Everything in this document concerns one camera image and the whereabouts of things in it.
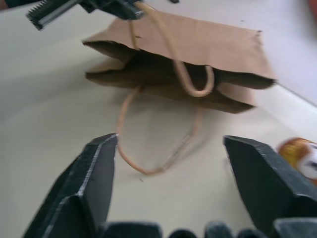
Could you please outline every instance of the rope handle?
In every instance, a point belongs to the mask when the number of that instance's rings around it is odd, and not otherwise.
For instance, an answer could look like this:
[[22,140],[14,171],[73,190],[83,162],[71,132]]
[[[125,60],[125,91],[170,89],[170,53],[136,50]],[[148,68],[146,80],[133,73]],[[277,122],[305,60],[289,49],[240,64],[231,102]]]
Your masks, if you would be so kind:
[[[184,62],[180,60],[180,52],[176,48],[175,39],[173,38],[173,35],[171,34],[165,22],[161,19],[160,15],[155,9],[141,1],[135,2],[134,5],[140,10],[144,11],[150,17],[152,22],[155,24],[155,26],[158,28],[161,35],[163,36],[167,50],[169,51],[170,56],[173,59],[174,68],[177,73],[178,79],[184,90],[193,97],[204,97],[211,93],[214,85],[214,74],[212,67],[206,65],[207,82],[205,88],[202,91],[198,91],[193,85],[192,79],[186,69]],[[135,49],[137,49],[134,29],[132,25],[133,23],[132,21],[129,22],[130,32],[133,34],[132,42]]]
[[194,124],[189,131],[189,133],[184,137],[182,140],[181,144],[176,148],[176,150],[166,159],[166,161],[159,166],[158,168],[154,170],[146,170],[143,169],[139,166],[137,166],[132,160],[124,153],[122,146],[121,146],[121,136],[123,132],[123,126],[124,126],[124,119],[125,115],[127,113],[127,109],[133,99],[142,91],[142,87],[137,87],[132,92],[126,97],[124,102],[122,103],[119,118],[118,118],[118,123],[117,123],[117,128],[116,131],[118,133],[118,144],[117,144],[117,149],[120,154],[120,156],[124,159],[128,165],[130,165],[132,168],[135,170],[145,174],[145,175],[155,175],[162,173],[166,171],[168,168],[170,168],[172,165],[176,164],[179,160],[179,156],[184,152],[184,150],[188,147],[192,139],[197,135],[198,131],[200,130],[200,127],[202,125],[202,120],[203,120],[203,107],[199,104],[196,117],[194,120]]

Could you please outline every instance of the table surface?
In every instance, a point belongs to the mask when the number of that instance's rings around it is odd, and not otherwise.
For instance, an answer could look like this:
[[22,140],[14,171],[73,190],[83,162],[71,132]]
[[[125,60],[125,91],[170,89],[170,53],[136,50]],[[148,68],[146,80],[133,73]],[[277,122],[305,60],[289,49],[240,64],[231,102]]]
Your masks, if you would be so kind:
[[[260,7],[276,4],[283,10],[284,0],[215,0],[208,8],[207,2],[148,1],[157,9],[199,19],[264,31],[264,26],[270,26],[265,42],[274,32],[289,30],[270,17],[274,12],[282,17],[285,12]],[[55,178],[83,146],[115,131],[128,93],[84,78],[84,71],[103,56],[83,47],[80,40],[106,28],[112,16],[86,14],[76,7],[38,32],[24,18],[26,11],[24,7],[0,14],[0,237],[21,236]],[[252,20],[257,14],[266,24]],[[274,70],[279,57],[270,57]],[[159,164],[186,134],[194,111],[188,105],[140,96],[127,115],[126,152],[147,168]],[[272,146],[295,136],[260,108],[240,115],[206,111],[203,130],[186,160],[167,173],[145,177],[117,156],[108,220],[158,222],[165,236],[178,227],[201,236],[205,223],[215,220],[227,222],[234,231],[252,227],[222,146],[222,137],[228,134]]]

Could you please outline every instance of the orange and white object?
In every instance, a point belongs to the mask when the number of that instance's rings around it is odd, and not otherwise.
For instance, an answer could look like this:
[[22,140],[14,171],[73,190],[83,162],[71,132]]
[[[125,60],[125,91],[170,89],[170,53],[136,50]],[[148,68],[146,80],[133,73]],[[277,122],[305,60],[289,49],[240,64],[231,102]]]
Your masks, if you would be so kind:
[[291,166],[317,185],[316,143],[303,138],[293,138],[282,144],[278,152]]

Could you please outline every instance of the brown paper bag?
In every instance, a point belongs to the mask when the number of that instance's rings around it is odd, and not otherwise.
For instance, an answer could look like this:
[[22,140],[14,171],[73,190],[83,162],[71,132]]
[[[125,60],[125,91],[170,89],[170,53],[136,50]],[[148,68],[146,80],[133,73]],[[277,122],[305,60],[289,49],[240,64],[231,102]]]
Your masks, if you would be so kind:
[[[206,84],[205,66],[212,67],[213,91],[199,98],[203,107],[239,113],[255,105],[252,89],[265,89],[274,75],[265,58],[260,31],[238,28],[158,12],[166,23],[180,60],[201,90]],[[134,23],[138,50],[131,39],[129,22],[116,19],[108,29],[83,43],[110,59],[86,73],[98,84],[124,88],[143,86],[145,94],[196,103],[182,88],[164,38],[149,16]]]

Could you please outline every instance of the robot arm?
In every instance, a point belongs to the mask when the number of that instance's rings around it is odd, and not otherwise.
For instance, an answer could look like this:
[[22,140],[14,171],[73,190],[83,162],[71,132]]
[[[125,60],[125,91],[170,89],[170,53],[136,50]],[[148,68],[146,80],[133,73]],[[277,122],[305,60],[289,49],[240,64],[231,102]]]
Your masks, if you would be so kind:
[[[93,139],[57,178],[24,238],[163,238],[158,224],[107,222],[117,135]],[[241,198],[259,230],[237,238],[316,238],[317,190],[271,147],[225,136]],[[210,212],[212,206],[206,207]],[[204,238],[234,238],[222,222],[206,225]],[[169,238],[198,238],[177,230]]]
[[137,1],[140,0],[43,0],[26,16],[38,30],[42,30],[47,24],[79,4],[88,13],[99,9],[123,20],[136,20],[143,16],[143,12],[134,5]]

